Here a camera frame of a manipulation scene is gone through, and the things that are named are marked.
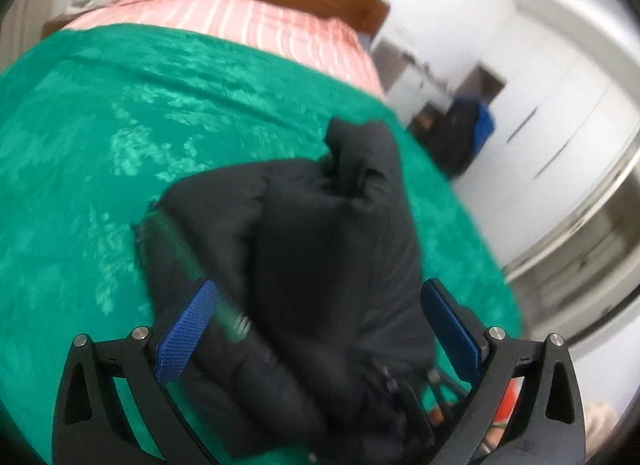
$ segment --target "blue textured pad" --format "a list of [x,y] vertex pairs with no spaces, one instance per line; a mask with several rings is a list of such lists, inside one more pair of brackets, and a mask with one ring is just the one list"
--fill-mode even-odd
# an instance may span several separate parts
[[458,378],[475,385],[481,378],[481,350],[430,281],[422,285],[420,305]]
[[162,387],[180,376],[217,305],[218,289],[207,280],[158,345],[155,373]]

